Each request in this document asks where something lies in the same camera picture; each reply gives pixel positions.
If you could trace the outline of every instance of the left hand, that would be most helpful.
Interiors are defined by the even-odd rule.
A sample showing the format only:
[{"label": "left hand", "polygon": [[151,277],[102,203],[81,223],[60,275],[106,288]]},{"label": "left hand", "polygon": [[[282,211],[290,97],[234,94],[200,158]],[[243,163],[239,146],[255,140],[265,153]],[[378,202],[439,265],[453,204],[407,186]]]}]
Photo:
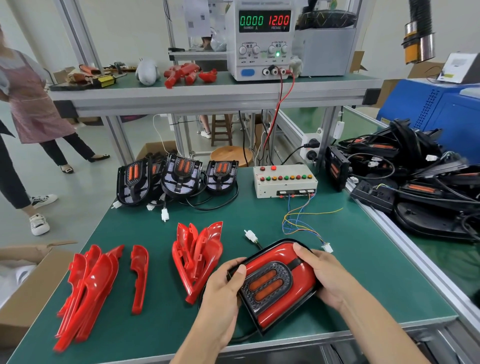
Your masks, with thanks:
[{"label": "left hand", "polygon": [[227,281],[227,271],[245,259],[232,259],[210,276],[193,325],[204,338],[218,342],[219,350],[226,347],[233,336],[240,306],[237,293],[245,281],[247,268],[240,265],[230,281]]}]

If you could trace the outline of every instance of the sneaker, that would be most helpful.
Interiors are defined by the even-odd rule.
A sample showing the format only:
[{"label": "sneaker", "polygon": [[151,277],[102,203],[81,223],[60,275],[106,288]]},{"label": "sneaker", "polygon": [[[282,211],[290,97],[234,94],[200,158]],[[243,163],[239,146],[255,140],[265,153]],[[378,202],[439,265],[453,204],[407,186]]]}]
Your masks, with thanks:
[{"label": "sneaker", "polygon": [[202,132],[200,133],[200,135],[204,138],[207,138],[207,139],[212,139],[212,133],[207,133],[205,130],[202,130]]},{"label": "sneaker", "polygon": [[32,201],[32,206],[34,208],[39,208],[42,206],[50,205],[51,203],[57,201],[59,197],[56,194],[48,194],[46,196],[32,196],[30,201]]},{"label": "sneaker", "polygon": [[45,216],[36,214],[30,218],[30,228],[35,236],[45,234],[50,231],[50,225],[47,223]]}]

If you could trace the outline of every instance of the apron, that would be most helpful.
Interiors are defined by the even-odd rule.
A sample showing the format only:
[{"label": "apron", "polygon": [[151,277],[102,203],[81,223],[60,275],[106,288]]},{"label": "apron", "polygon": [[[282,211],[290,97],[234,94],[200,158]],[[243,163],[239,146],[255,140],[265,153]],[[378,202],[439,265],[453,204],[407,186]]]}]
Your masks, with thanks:
[{"label": "apron", "polygon": [[60,117],[43,88],[40,76],[30,67],[23,54],[18,54],[24,66],[14,69],[0,66],[0,70],[10,83],[10,110],[20,142],[42,143],[75,133],[75,128]]}]

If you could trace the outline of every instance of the digital display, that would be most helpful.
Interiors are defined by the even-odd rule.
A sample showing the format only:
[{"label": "digital display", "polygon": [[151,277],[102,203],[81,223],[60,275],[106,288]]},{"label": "digital display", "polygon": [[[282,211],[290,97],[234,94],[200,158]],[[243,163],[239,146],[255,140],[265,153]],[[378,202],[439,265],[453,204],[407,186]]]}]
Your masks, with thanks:
[{"label": "digital display", "polygon": [[289,32],[290,10],[239,10],[240,33]]}]

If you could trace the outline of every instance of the person's leg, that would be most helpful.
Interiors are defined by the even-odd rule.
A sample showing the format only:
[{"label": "person's leg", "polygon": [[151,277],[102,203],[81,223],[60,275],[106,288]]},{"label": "person's leg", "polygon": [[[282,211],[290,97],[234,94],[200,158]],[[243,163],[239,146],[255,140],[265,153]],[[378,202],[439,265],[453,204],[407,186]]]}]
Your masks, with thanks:
[{"label": "person's leg", "polygon": [[60,147],[57,144],[57,141],[49,140],[48,142],[40,143],[43,150],[48,154],[50,158],[53,159],[57,166],[60,166],[61,170],[65,173],[73,173],[72,167],[67,163],[65,156],[63,155]]},{"label": "person's leg", "polygon": [[110,158],[108,154],[95,154],[77,133],[64,136],[63,138],[77,151],[78,154],[90,162]]},{"label": "person's leg", "polygon": [[208,124],[208,115],[200,115],[200,121],[204,125],[204,131],[200,133],[201,136],[210,139],[212,132],[210,131],[210,125]]},{"label": "person's leg", "polygon": [[25,191],[24,185],[13,167],[12,159],[0,135],[0,192],[16,209],[21,209],[30,220],[32,234],[35,236],[45,234],[50,230],[45,217],[37,214],[32,201]]}]

